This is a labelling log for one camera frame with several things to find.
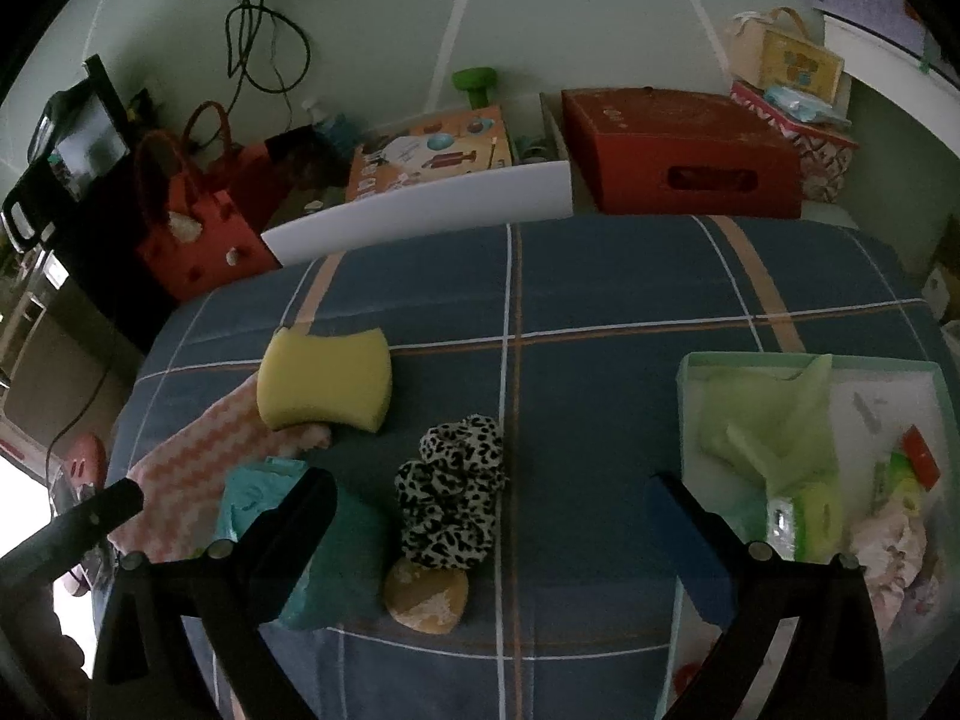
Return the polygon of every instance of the wall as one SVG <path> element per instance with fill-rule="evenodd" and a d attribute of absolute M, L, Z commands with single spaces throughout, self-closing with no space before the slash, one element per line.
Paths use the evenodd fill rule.
<path fill-rule="evenodd" d="M 22 170 L 46 98 L 69 86 L 80 61 L 102 56 L 126 100 L 153 76 L 162 116 L 179 127 L 206 98 L 229 100 L 224 15 L 236 0 L 73 0 L 31 56 L 0 107 L 0 193 Z M 709 31 L 745 9 L 805 0 L 268 0 L 307 30 L 314 62 L 293 93 L 295 124 L 308 97 L 365 125 L 462 103 L 449 72 L 477 64 L 501 72 L 501 98 L 604 84 L 723 92 Z M 264 23 L 256 77 L 272 80 Z M 289 33 L 278 39 L 287 79 L 301 63 Z M 285 127 L 281 98 L 246 90 L 232 117 L 243 139 Z"/>
<path fill-rule="evenodd" d="M 921 279 L 944 232 L 960 214 L 960 159 L 908 114 L 853 82 L 853 138 L 860 143 L 840 194 L 860 228 L 894 247 Z"/>

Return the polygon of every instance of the white floor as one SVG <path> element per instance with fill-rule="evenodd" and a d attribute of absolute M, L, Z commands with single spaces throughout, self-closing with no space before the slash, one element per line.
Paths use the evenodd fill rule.
<path fill-rule="evenodd" d="M 50 507 L 43 485 L 0 459 L 0 556 L 6 555 L 49 521 Z M 61 620 L 61 630 L 83 649 L 83 670 L 89 675 L 93 671 L 93 654 L 97 647 L 90 594 L 74 598 L 56 581 L 54 610 Z"/>

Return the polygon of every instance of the bag handle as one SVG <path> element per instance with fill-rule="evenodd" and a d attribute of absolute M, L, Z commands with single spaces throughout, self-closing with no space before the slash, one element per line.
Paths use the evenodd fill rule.
<path fill-rule="evenodd" d="M 776 17 L 781 15 L 781 13 L 785 13 L 786 15 L 788 15 L 790 17 L 790 20 L 792 20 L 794 25 L 796 25 L 798 30 L 800 30 L 800 34 L 803 35 L 805 40 L 808 41 L 809 43 L 813 43 L 813 38 L 810 37 L 810 33 L 806 29 L 806 24 L 803 23 L 803 18 L 800 18 L 800 14 L 796 10 L 794 10 L 792 7 L 787 7 L 786 5 L 782 7 L 775 7 L 767 15 L 770 17 L 770 20 L 775 21 Z"/>
<path fill-rule="evenodd" d="M 189 151 L 190 133 L 193 131 L 197 119 L 200 119 L 200 114 L 208 108 L 213 108 L 220 119 L 220 129 L 217 130 L 217 135 L 214 137 L 219 136 L 220 140 L 223 141 L 224 162 L 226 162 L 228 166 L 231 166 L 234 160 L 236 160 L 236 152 L 234 151 L 233 134 L 230 132 L 230 119 L 227 111 L 224 110 L 224 106 L 220 105 L 216 100 L 207 100 L 206 103 L 201 103 L 197 110 L 190 115 L 190 118 L 186 122 L 186 127 L 184 127 L 184 136 L 181 138 L 181 148 L 184 150 L 184 153 Z"/>
<path fill-rule="evenodd" d="M 152 229 L 158 222 L 154 214 L 150 211 L 150 205 L 147 204 L 147 187 L 143 180 L 143 158 L 144 154 L 147 151 L 147 143 L 150 141 L 161 141 L 166 143 L 170 147 L 170 151 L 176 157 L 176 160 L 179 162 L 179 167 L 186 174 L 186 182 L 189 186 L 190 191 L 192 191 L 194 199 L 199 197 L 203 192 L 203 174 L 200 172 L 200 169 L 193 163 L 181 149 L 181 144 L 179 139 L 176 138 L 172 132 L 168 132 L 165 129 L 152 129 L 146 135 L 143 136 L 140 143 L 136 147 L 136 152 L 133 153 L 133 175 L 136 177 L 136 198 L 140 206 L 140 213 L 143 215 L 144 223 L 147 225 L 147 229 Z M 190 201 L 189 195 L 186 197 L 187 208 L 192 204 Z M 164 229 L 168 229 L 167 225 L 162 225 Z"/>

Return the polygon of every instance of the pink striped cloth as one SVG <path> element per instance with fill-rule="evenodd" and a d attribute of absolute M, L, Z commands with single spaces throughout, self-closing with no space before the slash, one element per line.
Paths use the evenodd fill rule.
<path fill-rule="evenodd" d="M 323 424 L 268 428 L 256 408 L 254 374 L 128 471 L 143 490 L 143 511 L 109 538 L 151 562 L 183 560 L 210 543 L 231 469 L 329 446 Z"/>

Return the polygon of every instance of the sponge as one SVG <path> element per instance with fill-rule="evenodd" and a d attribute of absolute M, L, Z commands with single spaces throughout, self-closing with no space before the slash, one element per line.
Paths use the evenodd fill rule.
<path fill-rule="evenodd" d="M 256 405 L 272 430 L 337 422 L 376 433 L 391 389 L 390 348 L 379 328 L 331 338 L 284 328 L 260 364 Z"/>

